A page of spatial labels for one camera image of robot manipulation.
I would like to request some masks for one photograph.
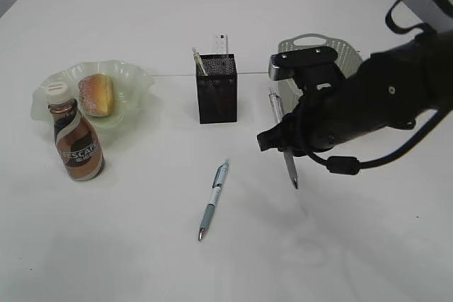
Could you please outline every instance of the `black cable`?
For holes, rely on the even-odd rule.
[[[302,97],[301,100],[299,101],[299,108],[297,110],[297,115],[296,115],[296,142],[299,146],[299,148],[305,152],[305,154],[310,157],[313,161],[317,162],[318,164],[321,164],[327,168],[329,168],[329,163],[330,160],[333,160],[336,158],[338,161],[339,158],[341,157],[332,157],[328,159],[324,159],[322,157],[319,157],[316,155],[310,145],[307,144],[305,136],[302,134],[302,125],[304,124],[303,118],[304,118],[304,109],[305,109],[305,102],[307,101],[306,95],[305,97]],[[393,162],[397,160],[398,158],[404,156],[406,153],[408,153],[411,149],[413,149],[422,139],[424,139],[446,116],[448,116],[450,110],[449,109],[439,109],[406,143],[404,143],[402,146],[400,146],[398,149],[393,151],[392,153],[378,158],[374,159],[373,161],[366,161],[366,162],[358,162],[358,165],[360,169],[370,169],[370,168],[377,168],[378,166],[382,166],[385,164],[388,164],[390,162]],[[351,161],[354,157],[343,157],[343,160],[341,160],[343,163]]]
[[[311,147],[309,147],[309,145],[305,142],[305,136],[302,134],[305,102],[307,101],[306,97],[307,95],[302,97],[299,101],[299,109],[296,115],[296,142],[297,144],[299,144],[299,148],[313,161],[317,162],[318,164],[327,166],[327,160],[319,157],[313,152],[313,150],[311,150]]]
[[[377,168],[397,160],[408,153],[415,145],[426,137],[447,115],[449,110],[441,109],[437,111],[406,143],[387,156],[373,161],[360,162],[361,169]]]
[[[419,28],[425,33],[436,33],[436,30],[432,28],[432,26],[428,23],[419,23],[414,26],[410,26],[408,28],[402,28],[398,26],[395,21],[392,18],[392,12],[393,10],[398,6],[399,3],[401,3],[403,0],[396,0],[395,4],[389,9],[389,12],[387,12],[385,16],[385,23],[387,24],[387,27],[393,32],[398,35],[404,35],[406,33],[409,33],[412,31],[414,28]],[[453,18],[453,5],[452,3],[449,2],[449,0],[432,0],[434,4],[448,17]]]

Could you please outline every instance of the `white basket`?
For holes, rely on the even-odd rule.
[[[323,44],[317,45],[295,44],[297,40],[302,40],[304,38],[319,38],[321,40],[324,40],[325,42]],[[352,47],[344,40],[329,38],[324,35],[318,35],[316,33],[309,33],[307,35],[300,35],[292,39],[283,40],[278,45],[278,52],[281,53],[295,50],[304,50],[318,46],[332,47],[338,53],[338,58],[335,63],[338,65],[346,78],[352,76],[359,68],[359,65],[362,63],[362,58],[354,49],[354,47]],[[285,110],[285,113],[291,112],[299,102],[299,98],[303,94],[302,90],[297,88],[297,85],[293,79],[285,79],[284,81],[279,81],[278,90],[283,101],[283,109]]]

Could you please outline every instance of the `nescafe bottle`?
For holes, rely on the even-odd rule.
[[[90,180],[104,169],[98,135],[77,108],[77,100],[63,81],[50,83],[45,95],[54,117],[55,146],[74,180]]]

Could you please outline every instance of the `pen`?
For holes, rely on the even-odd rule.
[[[205,65],[203,64],[200,54],[197,52],[197,50],[194,47],[192,47],[192,52],[193,52],[193,60],[195,60],[195,63],[197,64],[198,68],[200,69],[201,75],[207,76]]]
[[[272,111],[274,112],[275,124],[282,121],[285,111],[283,110],[282,99],[276,94],[271,88],[269,88],[269,100],[272,105]],[[292,152],[289,150],[283,151],[283,157],[285,158],[286,168],[288,170],[289,178],[296,189],[299,189],[297,184],[297,170],[294,164],[294,158]]]
[[[229,168],[228,160],[226,160],[218,169],[215,174],[214,182],[212,183],[212,193],[210,200],[207,203],[205,214],[200,223],[200,231],[198,231],[198,240],[202,240],[205,232],[210,227],[212,216],[214,215],[215,206],[219,201],[220,192],[224,186],[225,178],[227,177]]]

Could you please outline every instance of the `bottle cap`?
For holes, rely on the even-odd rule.
[[[63,104],[74,98],[68,84],[63,81],[49,83],[45,89],[45,97],[50,105]]]

